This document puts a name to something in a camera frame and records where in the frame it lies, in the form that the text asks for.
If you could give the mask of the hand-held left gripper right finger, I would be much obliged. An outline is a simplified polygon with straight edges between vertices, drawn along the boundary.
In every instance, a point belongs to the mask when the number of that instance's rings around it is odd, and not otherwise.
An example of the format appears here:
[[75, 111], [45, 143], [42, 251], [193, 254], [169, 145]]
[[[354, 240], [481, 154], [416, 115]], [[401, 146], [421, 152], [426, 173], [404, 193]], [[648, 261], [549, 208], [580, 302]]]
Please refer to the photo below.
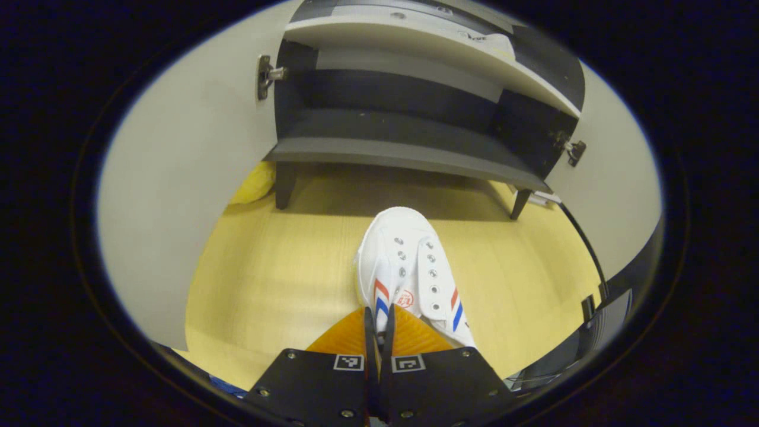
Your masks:
[[471, 346], [453, 348], [421, 319], [391, 306], [379, 376], [379, 418], [389, 426], [480, 426], [516, 397]]

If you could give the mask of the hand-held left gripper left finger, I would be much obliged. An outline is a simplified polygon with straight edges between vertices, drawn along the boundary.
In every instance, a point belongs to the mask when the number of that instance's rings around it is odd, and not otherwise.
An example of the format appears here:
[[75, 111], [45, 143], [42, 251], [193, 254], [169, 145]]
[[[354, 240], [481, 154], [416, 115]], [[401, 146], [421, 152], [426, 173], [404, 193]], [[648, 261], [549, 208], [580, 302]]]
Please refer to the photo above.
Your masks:
[[306, 349], [283, 349], [245, 401], [287, 426], [369, 426], [379, 363], [368, 308], [348, 314]]

